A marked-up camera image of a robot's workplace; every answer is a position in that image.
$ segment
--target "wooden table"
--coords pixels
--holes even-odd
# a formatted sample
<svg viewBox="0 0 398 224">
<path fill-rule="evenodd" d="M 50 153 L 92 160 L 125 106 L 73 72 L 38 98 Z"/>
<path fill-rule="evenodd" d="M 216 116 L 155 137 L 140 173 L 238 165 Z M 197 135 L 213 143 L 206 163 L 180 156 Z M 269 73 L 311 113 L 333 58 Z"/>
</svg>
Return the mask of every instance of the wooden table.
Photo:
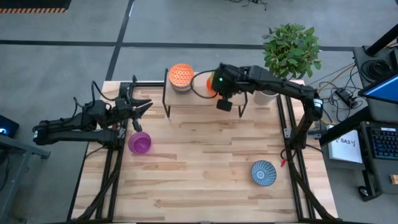
<svg viewBox="0 0 398 224">
<path fill-rule="evenodd" d="M 105 82 L 103 93 L 110 98 L 117 96 L 119 84 Z M 168 119 L 162 87 L 136 88 L 133 95 L 154 102 L 140 120 L 152 138 L 152 149 L 135 155 L 125 147 L 114 222 L 297 221 L 289 169 L 280 167 L 284 140 L 276 100 L 258 106 L 248 94 L 242 118 L 237 116 L 237 107 L 228 113 L 215 106 L 194 106 L 173 108 Z M 297 100 L 292 103 L 299 120 L 302 104 Z M 133 132 L 129 122 L 127 136 Z M 308 140 L 308 144 L 320 147 L 315 140 Z M 87 153 L 98 147 L 90 143 Z M 308 148 L 303 156 L 312 191 L 337 217 L 322 154 Z M 105 158 L 103 150 L 86 159 L 72 218 L 81 215 L 98 193 Z M 269 187 L 251 179 L 251 166 L 258 160 L 271 162 L 277 170 L 277 179 Z M 300 197 L 306 210 L 303 192 Z"/>
</svg>

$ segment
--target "power strip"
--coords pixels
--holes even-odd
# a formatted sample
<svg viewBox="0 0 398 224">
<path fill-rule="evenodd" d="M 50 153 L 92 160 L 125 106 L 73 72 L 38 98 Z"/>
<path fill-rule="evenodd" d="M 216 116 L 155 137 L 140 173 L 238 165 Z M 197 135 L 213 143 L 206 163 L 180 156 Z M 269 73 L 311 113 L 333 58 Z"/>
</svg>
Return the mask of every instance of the power strip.
<svg viewBox="0 0 398 224">
<path fill-rule="evenodd" d="M 354 108 L 358 105 L 358 102 L 343 88 L 339 88 L 335 91 L 336 95 L 347 105 L 348 108 Z"/>
</svg>

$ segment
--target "monitor screen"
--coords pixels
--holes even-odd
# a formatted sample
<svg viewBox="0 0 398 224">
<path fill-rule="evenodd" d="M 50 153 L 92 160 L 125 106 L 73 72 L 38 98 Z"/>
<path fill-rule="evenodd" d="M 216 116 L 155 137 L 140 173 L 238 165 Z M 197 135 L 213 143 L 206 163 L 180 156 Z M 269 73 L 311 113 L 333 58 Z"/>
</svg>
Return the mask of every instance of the monitor screen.
<svg viewBox="0 0 398 224">
<path fill-rule="evenodd" d="M 363 95 L 398 103 L 398 74 L 368 89 Z"/>
</svg>

